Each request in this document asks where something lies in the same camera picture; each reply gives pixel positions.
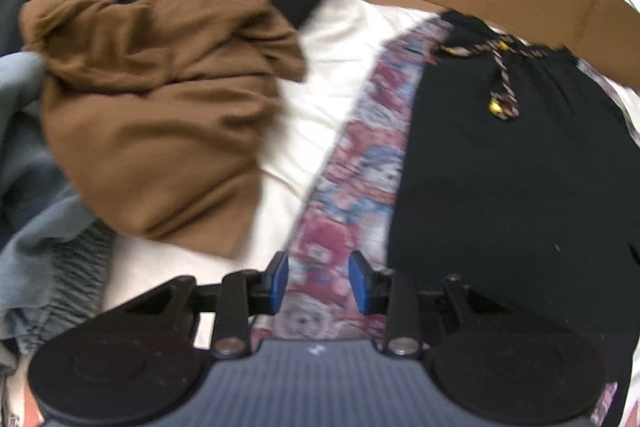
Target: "teddy bear print fabric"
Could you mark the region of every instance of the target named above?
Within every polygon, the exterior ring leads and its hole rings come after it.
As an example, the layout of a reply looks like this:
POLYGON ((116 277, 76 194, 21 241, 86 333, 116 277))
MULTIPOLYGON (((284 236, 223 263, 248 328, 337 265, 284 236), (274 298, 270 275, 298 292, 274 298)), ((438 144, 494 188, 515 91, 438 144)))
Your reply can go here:
POLYGON ((383 317, 358 313, 348 257, 358 249, 375 269, 385 266, 415 90, 449 30, 440 19, 427 20, 384 47, 289 240, 280 313, 257 319, 254 344, 268 337, 382 338, 383 317))

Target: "brown shirt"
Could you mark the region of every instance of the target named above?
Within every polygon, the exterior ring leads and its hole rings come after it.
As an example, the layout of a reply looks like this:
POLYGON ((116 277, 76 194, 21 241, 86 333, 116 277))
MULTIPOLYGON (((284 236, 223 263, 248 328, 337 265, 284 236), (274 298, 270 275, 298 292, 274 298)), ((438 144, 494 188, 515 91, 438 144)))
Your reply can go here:
POLYGON ((268 0, 33 0, 20 25, 50 73, 44 132, 87 206, 118 233, 233 255, 276 76, 305 73, 283 16, 268 0))

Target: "white bedsheet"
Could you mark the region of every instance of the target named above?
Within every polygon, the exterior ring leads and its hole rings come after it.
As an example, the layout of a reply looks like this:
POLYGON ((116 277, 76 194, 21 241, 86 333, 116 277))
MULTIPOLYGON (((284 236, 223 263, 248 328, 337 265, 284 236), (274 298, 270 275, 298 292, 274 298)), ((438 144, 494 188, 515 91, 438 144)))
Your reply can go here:
MULTIPOLYGON (((218 259, 142 239, 120 238, 105 309, 177 275, 194 275, 199 284, 206 284, 219 282, 226 273, 245 267, 264 269, 286 243, 306 193, 360 87, 369 78, 382 44, 430 16, 361 0, 324 0, 300 31, 308 63, 305 83, 280 83, 284 110, 262 151, 262 200, 238 258, 218 259)), ((614 87, 640 129, 640 97, 630 89, 617 84, 614 87)), ((196 345, 208 345, 211 318, 202 318, 196 345)), ((638 397, 640 348, 636 350, 625 419, 638 397)))

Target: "drawstring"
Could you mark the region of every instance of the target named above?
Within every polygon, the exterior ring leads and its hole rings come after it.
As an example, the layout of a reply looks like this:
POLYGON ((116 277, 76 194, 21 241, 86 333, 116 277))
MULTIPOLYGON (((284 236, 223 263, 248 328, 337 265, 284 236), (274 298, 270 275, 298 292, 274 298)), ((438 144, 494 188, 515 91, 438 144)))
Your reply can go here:
POLYGON ((504 35, 500 39, 488 40, 484 44, 475 44, 471 48, 462 46, 448 47, 440 45, 440 49, 454 57, 473 57, 490 52, 498 64, 500 69, 500 77, 502 79, 502 92, 492 91, 491 100, 489 101, 489 112, 500 120, 514 120, 520 115, 518 109, 518 99, 511 86, 509 71, 504 63, 504 54, 507 52, 515 53, 527 58, 542 58, 547 56, 547 52, 540 50, 520 50, 510 46, 518 40, 511 35, 504 35))

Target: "ribbed gray plate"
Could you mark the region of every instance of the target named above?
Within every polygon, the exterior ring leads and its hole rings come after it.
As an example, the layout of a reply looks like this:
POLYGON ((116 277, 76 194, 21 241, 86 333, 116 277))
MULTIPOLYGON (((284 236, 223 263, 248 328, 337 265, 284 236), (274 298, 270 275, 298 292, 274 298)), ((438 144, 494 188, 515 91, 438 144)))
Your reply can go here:
POLYGON ((215 365, 191 400, 145 427, 497 425, 449 401, 418 362, 384 357, 369 341, 271 340, 248 359, 215 365))

